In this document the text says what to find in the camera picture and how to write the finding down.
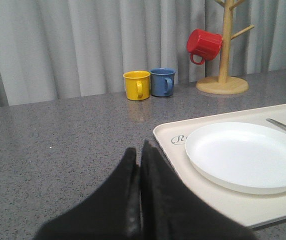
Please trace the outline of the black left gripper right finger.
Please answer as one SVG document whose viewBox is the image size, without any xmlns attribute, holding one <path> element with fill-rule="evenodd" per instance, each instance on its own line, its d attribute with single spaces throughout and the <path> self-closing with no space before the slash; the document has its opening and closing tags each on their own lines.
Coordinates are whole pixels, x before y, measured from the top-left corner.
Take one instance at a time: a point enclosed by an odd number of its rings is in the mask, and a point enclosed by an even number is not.
<svg viewBox="0 0 286 240">
<path fill-rule="evenodd" d="M 256 238 L 196 196 L 148 141 L 142 149 L 140 175 L 145 240 Z"/>
</svg>

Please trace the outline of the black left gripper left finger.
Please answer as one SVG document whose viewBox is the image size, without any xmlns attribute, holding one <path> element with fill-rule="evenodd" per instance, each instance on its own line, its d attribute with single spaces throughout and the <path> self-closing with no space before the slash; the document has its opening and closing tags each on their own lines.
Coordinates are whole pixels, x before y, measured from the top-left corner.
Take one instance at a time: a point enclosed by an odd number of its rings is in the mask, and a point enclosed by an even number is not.
<svg viewBox="0 0 286 240">
<path fill-rule="evenodd" d="M 37 240 L 139 240 L 140 173 L 126 149 L 108 179 L 79 205 L 44 224 Z"/>
</svg>

